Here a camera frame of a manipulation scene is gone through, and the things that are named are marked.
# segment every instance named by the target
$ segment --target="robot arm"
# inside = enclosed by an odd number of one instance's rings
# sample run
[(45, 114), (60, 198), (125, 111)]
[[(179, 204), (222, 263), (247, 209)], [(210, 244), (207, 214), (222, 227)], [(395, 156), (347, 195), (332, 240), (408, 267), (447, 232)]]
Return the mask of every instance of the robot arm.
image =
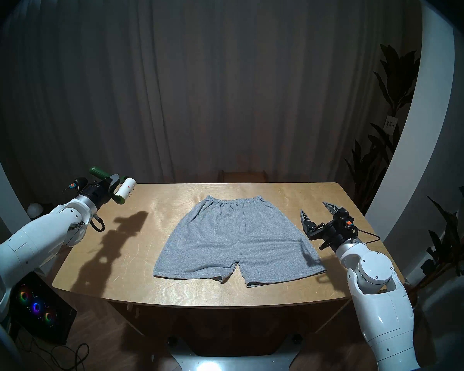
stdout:
[(93, 225), (92, 218), (102, 223), (102, 229), (93, 227), (103, 231), (103, 221), (96, 215), (97, 211), (110, 199), (123, 204), (136, 185), (133, 179), (127, 178), (114, 193), (121, 182), (117, 174), (109, 176), (97, 168), (91, 168), (90, 172), (101, 181), (88, 184), (87, 179), (77, 178), (69, 186), (78, 188), (76, 198), (29, 222), (0, 245), (0, 321), (7, 315), (14, 285), (27, 273), (52, 260), (63, 244), (79, 243), (88, 224)]
[[(301, 223), (310, 239), (323, 239), (320, 249), (331, 247), (347, 268), (347, 283), (364, 339), (380, 371), (419, 368), (413, 345), (414, 313), (404, 286), (390, 259), (370, 250), (357, 237), (354, 218), (331, 204), (328, 224), (316, 225), (301, 210)], [(387, 292), (380, 292), (386, 285)]]

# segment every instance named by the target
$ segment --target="wooden floor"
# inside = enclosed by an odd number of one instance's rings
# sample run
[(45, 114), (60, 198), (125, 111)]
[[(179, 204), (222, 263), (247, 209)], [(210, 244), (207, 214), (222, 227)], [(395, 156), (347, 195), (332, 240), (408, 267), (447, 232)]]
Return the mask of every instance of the wooden floor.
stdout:
[[(61, 262), (48, 277), (50, 284)], [(67, 345), (74, 350), (83, 342), (90, 346), (84, 362), (86, 370), (180, 370), (165, 347), (171, 334), (184, 338), (199, 355), (237, 356), (271, 353), (294, 331), (300, 332), (304, 340), (291, 371), (377, 370), (352, 302), (318, 330), (343, 303), (235, 311), (133, 306), (128, 311), (123, 304), (56, 291), (78, 311)], [(131, 324), (137, 325), (144, 336)], [(29, 334), (21, 330), (19, 338), (18, 347), (24, 345), (28, 350)], [(419, 311), (415, 312), (414, 343), (420, 365), (432, 364), (435, 354), (431, 337)], [(46, 350), (52, 347), (40, 340), (38, 344)], [(51, 370), (49, 355), (35, 346), (32, 350), (38, 355), (21, 351), (26, 365), (33, 370)], [(65, 349), (56, 349), (54, 355), (64, 368), (74, 362), (74, 355)]]

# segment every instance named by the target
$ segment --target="potted plant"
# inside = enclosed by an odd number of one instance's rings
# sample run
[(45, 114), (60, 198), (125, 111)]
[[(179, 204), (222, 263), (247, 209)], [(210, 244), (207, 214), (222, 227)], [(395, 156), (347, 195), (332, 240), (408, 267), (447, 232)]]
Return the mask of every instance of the potted plant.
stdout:
[[(380, 62), (386, 74), (386, 82), (383, 82), (377, 72), (374, 72), (374, 74), (378, 80), (381, 93), (389, 105), (387, 117), (394, 119), (398, 110), (412, 101), (414, 89), (411, 89), (411, 86), (418, 76), (420, 59), (415, 60), (415, 50), (399, 57), (398, 53), (390, 45), (380, 44), (380, 48), (385, 57), (385, 60), (380, 60)], [(361, 145), (357, 140), (354, 140), (355, 148), (352, 149), (352, 165), (347, 159), (344, 159), (354, 182), (353, 201), (363, 215), (366, 214), (378, 187), (380, 187), (400, 139), (400, 130), (396, 122), (391, 136), (380, 126), (373, 123), (370, 125), (378, 133), (378, 136), (368, 135), (371, 142), (370, 151), (362, 155)]]
[[(459, 187), (459, 191), (464, 199), (464, 186)], [(442, 238), (435, 231), (428, 230), (433, 247), (430, 246), (426, 249), (431, 258), (421, 266), (425, 277), (408, 290), (409, 298), (411, 301), (414, 300), (415, 303), (417, 301), (417, 292), (443, 276), (448, 270), (455, 269), (458, 277), (464, 277), (464, 235), (459, 237), (457, 231), (457, 213), (450, 213), (433, 199), (429, 199), (442, 215), (446, 227)]]

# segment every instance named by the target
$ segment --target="cable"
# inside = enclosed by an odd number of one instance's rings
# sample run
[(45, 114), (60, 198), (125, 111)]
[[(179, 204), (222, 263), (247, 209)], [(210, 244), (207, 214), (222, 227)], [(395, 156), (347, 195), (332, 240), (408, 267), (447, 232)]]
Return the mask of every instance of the cable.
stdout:
[[(50, 355), (50, 358), (51, 358), (51, 361), (53, 363), (54, 366), (58, 367), (59, 369), (61, 369), (62, 371), (73, 371), (73, 370), (78, 370), (78, 365), (82, 365), (83, 366), (83, 370), (84, 370), (84, 361), (86, 360), (87, 356), (90, 354), (90, 347), (87, 343), (81, 343), (78, 347), (77, 347), (77, 350), (73, 350), (72, 348), (70, 347), (67, 347), (67, 346), (64, 346), (64, 345), (57, 345), (55, 347), (53, 347), (50, 351), (47, 351), (43, 348), (41, 348), (38, 343), (36, 342), (35, 338), (34, 337), (31, 337), (32, 339), (32, 342), (34, 342), (34, 344), (36, 345), (36, 347), (43, 351), (43, 352), (46, 352), (48, 355)], [(81, 347), (83, 346), (86, 346), (86, 354), (84, 355), (83, 358), (81, 358), (79, 356), (79, 350), (81, 349)], [(53, 356), (53, 350), (55, 350), (56, 348), (59, 348), (59, 347), (63, 347), (63, 348), (66, 348), (68, 349), (70, 352), (72, 352), (74, 354), (74, 365), (69, 367), (69, 368), (64, 368), (60, 365), (60, 363), (58, 363), (58, 360), (56, 357)]]
[[(64, 346), (64, 345), (57, 345), (57, 346), (54, 346), (50, 351), (48, 350), (45, 350), (44, 348), (41, 348), (38, 343), (36, 342), (35, 338), (33, 336), (31, 336), (31, 342), (30, 342), (30, 345), (29, 345), (29, 350), (26, 350), (26, 347), (24, 345), (24, 343), (22, 342), (21, 338), (19, 336), (17, 336), (17, 338), (19, 339), (20, 343), (21, 343), (21, 346), (23, 347), (23, 351), (24, 352), (31, 352), (37, 356), (39, 356), (45, 363), (48, 367), (50, 367), (52, 370), (53, 370), (53, 367), (48, 364), (48, 362), (44, 359), (43, 356), (41, 356), (39, 353), (37, 352), (34, 352), (32, 350), (32, 345), (34, 343), (34, 345), (41, 351), (47, 353), (48, 355), (50, 355), (50, 359), (53, 363), (53, 365), (59, 369), (61, 369), (62, 371), (73, 371), (73, 370), (76, 370), (78, 371), (78, 365), (82, 365), (83, 366), (83, 371), (84, 371), (84, 361), (86, 360), (87, 356), (90, 354), (90, 347), (87, 343), (81, 343), (78, 347), (77, 347), (77, 350), (73, 350), (72, 348), (70, 347), (67, 347), (67, 346)], [(79, 350), (81, 349), (81, 347), (83, 346), (86, 346), (86, 354), (81, 358), (79, 356)], [(55, 356), (53, 356), (53, 350), (55, 350), (56, 348), (58, 347), (64, 347), (66, 349), (68, 349), (70, 352), (72, 352), (74, 354), (74, 365), (69, 367), (69, 368), (64, 368), (60, 365), (60, 363), (58, 362), (57, 358)]]
[(98, 232), (105, 231), (105, 224), (103, 223), (103, 220), (99, 216), (97, 216), (96, 214), (93, 215), (93, 218), (101, 223), (101, 229), (99, 229), (98, 227), (95, 226), (95, 224), (93, 223), (93, 220), (91, 220), (90, 225), (93, 227), (93, 229), (95, 229)]
[(363, 232), (364, 234), (368, 234), (370, 236), (374, 236), (374, 237), (377, 237), (378, 239), (375, 239), (375, 240), (370, 240), (369, 242), (364, 242), (364, 244), (369, 244), (369, 243), (373, 243), (373, 242), (376, 242), (378, 240), (381, 240), (381, 238), (379, 236), (377, 236), (376, 234), (373, 234), (371, 232), (367, 232), (367, 231), (364, 231), (364, 230), (361, 230), (359, 229), (360, 232)]
[(22, 346), (22, 351), (24, 352), (30, 352), (32, 354), (35, 354), (36, 356), (39, 356), (41, 358), (42, 361), (44, 361), (44, 363), (50, 367), (50, 369), (53, 371), (53, 367), (51, 365), (48, 364), (48, 362), (45, 360), (45, 358), (43, 356), (41, 356), (40, 354), (38, 354), (37, 352), (34, 352), (31, 348), (32, 348), (32, 341), (29, 345), (29, 350), (26, 350), (26, 346), (24, 345), (24, 343), (22, 342), (21, 338), (19, 336), (17, 336), (17, 339), (19, 339), (20, 343), (21, 343), (21, 346)]

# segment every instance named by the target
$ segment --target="curtain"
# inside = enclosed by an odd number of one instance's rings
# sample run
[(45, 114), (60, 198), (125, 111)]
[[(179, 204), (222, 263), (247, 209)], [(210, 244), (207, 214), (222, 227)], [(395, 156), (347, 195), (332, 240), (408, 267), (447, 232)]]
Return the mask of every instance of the curtain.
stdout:
[(386, 116), (379, 44), (420, 42), (415, 0), (22, 0), (0, 30), (0, 159), (41, 202), (93, 165), (350, 186), (343, 159)]

